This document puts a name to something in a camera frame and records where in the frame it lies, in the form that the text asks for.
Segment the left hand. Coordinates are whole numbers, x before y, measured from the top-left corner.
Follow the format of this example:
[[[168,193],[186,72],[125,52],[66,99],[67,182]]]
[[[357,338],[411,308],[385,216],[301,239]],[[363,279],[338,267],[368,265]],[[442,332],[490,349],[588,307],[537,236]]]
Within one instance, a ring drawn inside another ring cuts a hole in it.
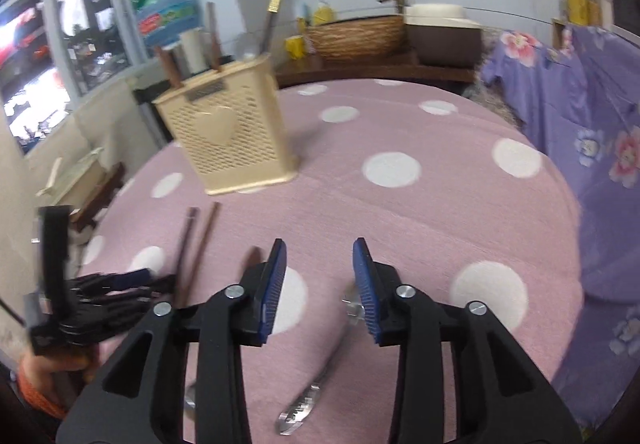
[[[63,406],[54,376],[79,372],[85,386],[93,380],[99,367],[100,351],[97,346],[54,349],[48,355],[36,355],[28,349],[18,364],[17,389],[29,407],[62,420],[68,409]]]

